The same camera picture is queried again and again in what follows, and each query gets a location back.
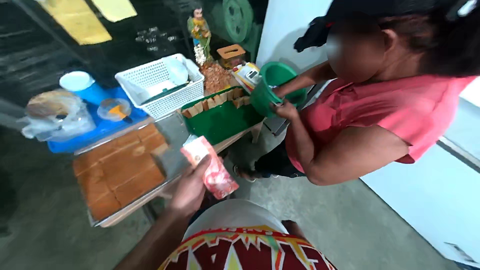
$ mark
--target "white cap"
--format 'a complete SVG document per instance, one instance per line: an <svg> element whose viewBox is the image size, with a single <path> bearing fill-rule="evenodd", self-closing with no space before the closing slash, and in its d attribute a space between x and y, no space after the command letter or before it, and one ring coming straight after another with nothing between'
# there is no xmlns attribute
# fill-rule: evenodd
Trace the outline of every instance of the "white cap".
<svg viewBox="0 0 480 270"><path fill-rule="evenodd" d="M60 86L68 91L81 91L89 88L95 80L84 71L74 71L63 75L60 78Z"/></svg>

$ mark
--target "pink banknote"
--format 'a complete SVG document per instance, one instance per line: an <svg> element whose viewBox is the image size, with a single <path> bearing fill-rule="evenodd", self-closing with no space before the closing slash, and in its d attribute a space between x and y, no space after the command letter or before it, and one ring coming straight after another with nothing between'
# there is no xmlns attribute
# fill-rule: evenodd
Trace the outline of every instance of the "pink banknote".
<svg viewBox="0 0 480 270"><path fill-rule="evenodd" d="M197 138L182 149L180 149L188 161L195 168L204 156L210 154L212 162L204 174L204 183L206 188L213 193L215 198L222 199L228 194L234 192L239 185L223 166L223 162L218 158L215 150L204 136Z"/></svg>

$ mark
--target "pink shirt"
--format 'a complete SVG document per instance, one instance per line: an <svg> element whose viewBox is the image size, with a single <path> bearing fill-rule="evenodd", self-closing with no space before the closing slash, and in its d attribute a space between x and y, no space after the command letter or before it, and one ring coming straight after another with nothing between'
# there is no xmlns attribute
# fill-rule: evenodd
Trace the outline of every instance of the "pink shirt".
<svg viewBox="0 0 480 270"><path fill-rule="evenodd" d="M315 155L348 126L379 125L410 145L409 153L397 162L414 163L448 128L458 95L473 79L423 75L369 85L336 79L300 117ZM291 129L285 142L290 161L303 172Z"/></svg>

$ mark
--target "figurine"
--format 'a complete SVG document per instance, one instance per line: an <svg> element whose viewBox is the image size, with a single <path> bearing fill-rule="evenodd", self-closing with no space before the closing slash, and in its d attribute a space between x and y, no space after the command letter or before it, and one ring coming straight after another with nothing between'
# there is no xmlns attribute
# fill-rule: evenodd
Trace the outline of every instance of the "figurine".
<svg viewBox="0 0 480 270"><path fill-rule="evenodd" d="M203 9L200 4L195 3L192 7L192 15L187 21L187 27L193 38L195 59L201 66L206 61L212 61L210 55L210 38L212 33L207 21L203 18Z"/></svg>

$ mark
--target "green tray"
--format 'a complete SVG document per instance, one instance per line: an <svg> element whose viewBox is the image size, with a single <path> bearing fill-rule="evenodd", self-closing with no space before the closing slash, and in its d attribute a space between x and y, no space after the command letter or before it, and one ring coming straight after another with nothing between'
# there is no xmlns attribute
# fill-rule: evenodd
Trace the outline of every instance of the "green tray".
<svg viewBox="0 0 480 270"><path fill-rule="evenodd" d="M231 87L205 98L190 102L184 105L182 110L192 107L199 101L230 91L234 88L242 87ZM249 95L245 89L243 89L243 94L247 96ZM211 145L216 145L235 134L247 130L264 119L262 115L257 113L251 104L243 105L237 109L232 101L226 101L222 105L203 111L192 118L186 118L185 116L183 118L185 119L185 124L190 133L199 137L205 136Z"/></svg>

